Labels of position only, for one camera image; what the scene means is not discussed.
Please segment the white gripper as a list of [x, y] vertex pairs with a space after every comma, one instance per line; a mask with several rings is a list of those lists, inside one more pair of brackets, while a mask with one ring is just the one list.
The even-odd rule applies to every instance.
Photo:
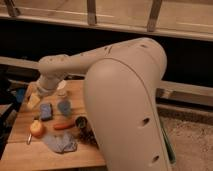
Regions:
[[[53, 94], [59, 85], [58, 79], [39, 78], [36, 82], [37, 93], [41, 97], [49, 96]], [[33, 109], [41, 101], [40, 97], [36, 93], [32, 93], [27, 103], [28, 109]]]

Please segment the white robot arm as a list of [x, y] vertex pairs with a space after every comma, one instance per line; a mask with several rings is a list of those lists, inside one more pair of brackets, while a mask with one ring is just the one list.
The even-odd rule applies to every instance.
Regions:
[[69, 74], [83, 75], [83, 98], [108, 171], [172, 171], [156, 107], [167, 65], [163, 47], [137, 38], [68, 56], [45, 56], [30, 108]]

